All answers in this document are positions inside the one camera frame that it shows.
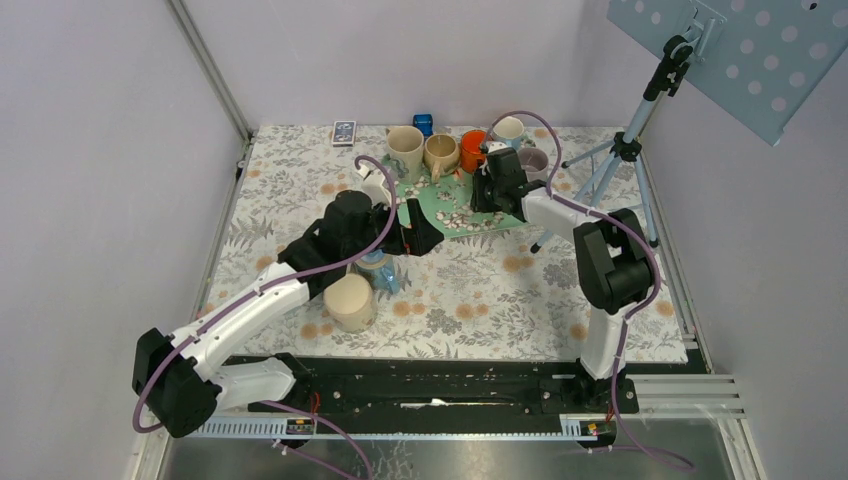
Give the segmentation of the lilac mug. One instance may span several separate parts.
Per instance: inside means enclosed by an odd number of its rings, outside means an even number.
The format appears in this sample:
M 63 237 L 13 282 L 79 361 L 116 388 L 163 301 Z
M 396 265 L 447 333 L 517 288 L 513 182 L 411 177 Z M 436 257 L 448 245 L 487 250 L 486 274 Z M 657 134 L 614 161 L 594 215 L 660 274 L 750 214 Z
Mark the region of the lilac mug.
M 541 149 L 524 147 L 517 151 L 520 166 L 528 182 L 546 183 L 549 175 L 549 158 Z

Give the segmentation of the orange mug with black handle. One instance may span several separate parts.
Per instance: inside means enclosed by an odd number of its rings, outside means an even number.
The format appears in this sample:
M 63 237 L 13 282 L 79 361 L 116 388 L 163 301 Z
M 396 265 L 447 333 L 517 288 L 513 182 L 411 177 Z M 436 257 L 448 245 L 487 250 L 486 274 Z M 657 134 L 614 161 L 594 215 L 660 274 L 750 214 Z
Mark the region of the orange mug with black handle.
M 486 139 L 484 130 L 469 130 L 460 139 L 460 167 L 463 171 L 473 175 L 474 172 L 485 162 L 486 155 L 481 151 L 481 145 Z

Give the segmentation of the blue butterfly mug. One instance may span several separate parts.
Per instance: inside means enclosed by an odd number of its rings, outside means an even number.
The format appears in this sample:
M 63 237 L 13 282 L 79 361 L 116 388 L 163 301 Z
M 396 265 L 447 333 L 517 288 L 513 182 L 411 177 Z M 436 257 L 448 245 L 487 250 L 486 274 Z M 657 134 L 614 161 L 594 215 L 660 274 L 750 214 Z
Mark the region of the blue butterfly mug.
M 354 268 L 377 291 L 395 295 L 401 290 L 393 257 L 383 250 L 364 255 L 354 263 Z

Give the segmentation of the light blue faceted mug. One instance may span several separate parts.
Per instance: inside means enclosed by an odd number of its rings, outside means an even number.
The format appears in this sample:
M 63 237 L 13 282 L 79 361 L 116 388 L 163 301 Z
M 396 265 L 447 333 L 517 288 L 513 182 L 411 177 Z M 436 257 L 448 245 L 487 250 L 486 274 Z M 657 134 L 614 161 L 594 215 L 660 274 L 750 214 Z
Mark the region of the light blue faceted mug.
M 498 121 L 492 129 L 491 137 L 516 151 L 535 146 L 535 142 L 526 133 L 523 122 L 515 116 L 506 116 Z

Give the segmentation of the round beige glazed mug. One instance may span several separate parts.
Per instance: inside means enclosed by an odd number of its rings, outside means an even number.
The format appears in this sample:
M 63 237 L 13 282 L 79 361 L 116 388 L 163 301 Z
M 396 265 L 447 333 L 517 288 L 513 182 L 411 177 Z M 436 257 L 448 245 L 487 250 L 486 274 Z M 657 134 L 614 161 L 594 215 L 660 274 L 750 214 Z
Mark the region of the round beige glazed mug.
M 448 134 L 433 134 L 424 143 L 424 164 L 430 171 L 431 182 L 437 184 L 442 177 L 456 171 L 459 166 L 460 147 Z

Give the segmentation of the beige seahorse print mug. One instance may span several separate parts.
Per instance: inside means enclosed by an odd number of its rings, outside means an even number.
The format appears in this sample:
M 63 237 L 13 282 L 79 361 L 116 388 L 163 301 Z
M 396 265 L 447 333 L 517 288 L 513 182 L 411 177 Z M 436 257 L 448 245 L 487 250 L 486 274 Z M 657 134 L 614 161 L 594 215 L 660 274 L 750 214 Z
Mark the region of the beige seahorse print mug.
M 414 126 L 387 129 L 388 163 L 398 182 L 414 184 L 422 176 L 424 142 L 423 133 Z

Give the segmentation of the beige cartoon print mug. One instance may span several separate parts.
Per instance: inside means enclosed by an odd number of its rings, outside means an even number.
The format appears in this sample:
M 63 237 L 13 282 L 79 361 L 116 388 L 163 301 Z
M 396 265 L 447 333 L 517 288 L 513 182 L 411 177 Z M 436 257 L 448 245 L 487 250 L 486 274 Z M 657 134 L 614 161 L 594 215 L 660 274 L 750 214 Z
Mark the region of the beige cartoon print mug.
M 376 318 L 376 299 L 365 277 L 348 273 L 323 292 L 326 310 L 344 332 L 370 328 Z

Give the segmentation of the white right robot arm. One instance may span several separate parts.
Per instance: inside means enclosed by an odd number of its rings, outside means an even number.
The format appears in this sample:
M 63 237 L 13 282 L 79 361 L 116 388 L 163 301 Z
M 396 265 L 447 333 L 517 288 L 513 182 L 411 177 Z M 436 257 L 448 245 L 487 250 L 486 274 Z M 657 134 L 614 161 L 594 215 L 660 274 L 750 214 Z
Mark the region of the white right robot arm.
M 592 307 L 588 335 L 565 398 L 589 412 L 615 412 L 624 387 L 626 324 L 660 282 L 636 214 L 605 214 L 528 180 L 517 151 L 501 142 L 482 148 L 486 160 L 473 174 L 473 211 L 503 213 L 541 226 L 574 248 L 580 289 Z

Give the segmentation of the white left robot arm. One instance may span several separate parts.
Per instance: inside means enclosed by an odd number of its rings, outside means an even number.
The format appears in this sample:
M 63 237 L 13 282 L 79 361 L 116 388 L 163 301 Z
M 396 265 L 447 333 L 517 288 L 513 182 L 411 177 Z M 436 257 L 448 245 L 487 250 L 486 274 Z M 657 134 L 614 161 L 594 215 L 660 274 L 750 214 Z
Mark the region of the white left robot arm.
M 401 223 L 393 199 L 374 203 L 363 192 L 345 190 L 236 297 L 170 334 L 156 328 L 142 334 L 131 381 L 138 396 L 134 429 L 163 428 L 180 438 L 230 406 L 275 400 L 288 411 L 304 407 L 311 387 L 284 362 L 272 358 L 249 367 L 227 366 L 226 360 L 271 320 L 341 280 L 363 256 L 432 251 L 443 233 L 418 200 L 406 207 L 409 220 Z

